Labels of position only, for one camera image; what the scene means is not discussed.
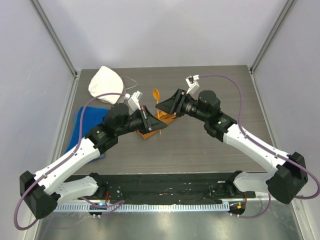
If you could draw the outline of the orange satin napkin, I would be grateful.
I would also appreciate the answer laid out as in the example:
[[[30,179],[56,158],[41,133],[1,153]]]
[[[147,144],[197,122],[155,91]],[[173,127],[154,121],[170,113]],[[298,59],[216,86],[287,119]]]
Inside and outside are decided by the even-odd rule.
[[[173,121],[175,121],[178,117],[173,114],[165,113],[164,111],[160,110],[159,113],[156,113],[154,115],[155,118],[159,119],[164,124],[171,124]],[[152,126],[152,131],[148,132],[146,134],[142,134],[140,131],[136,131],[138,135],[140,135],[144,140],[150,138],[151,136],[155,135],[156,133],[160,133],[162,130],[159,129],[159,124],[156,123],[155,126]]]

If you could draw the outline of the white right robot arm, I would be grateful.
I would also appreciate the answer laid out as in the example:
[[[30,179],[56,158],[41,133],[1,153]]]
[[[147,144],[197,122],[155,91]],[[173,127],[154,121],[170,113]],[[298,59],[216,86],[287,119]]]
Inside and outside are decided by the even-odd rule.
[[[308,182],[302,170],[304,157],[298,152],[288,154],[240,128],[237,121],[221,111],[221,101],[212,90],[203,90],[198,99],[182,89],[155,106],[176,117],[188,115],[204,123],[204,129],[213,138],[230,145],[261,165],[265,172],[241,171],[226,184],[226,193],[233,198],[243,192],[269,193],[283,204],[289,204]]]

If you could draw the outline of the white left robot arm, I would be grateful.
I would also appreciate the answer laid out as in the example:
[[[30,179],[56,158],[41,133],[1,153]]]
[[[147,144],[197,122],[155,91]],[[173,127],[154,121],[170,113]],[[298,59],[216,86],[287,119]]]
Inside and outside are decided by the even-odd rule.
[[[114,104],[102,122],[89,130],[63,156],[35,173],[25,171],[20,175],[20,203],[25,203],[33,216],[40,220],[65,202],[89,196],[102,199],[107,192],[107,183],[98,173],[71,182],[66,182],[66,179],[114,147],[120,136],[136,131],[145,135],[166,127],[167,124],[153,116],[144,105],[129,113],[126,104]]]

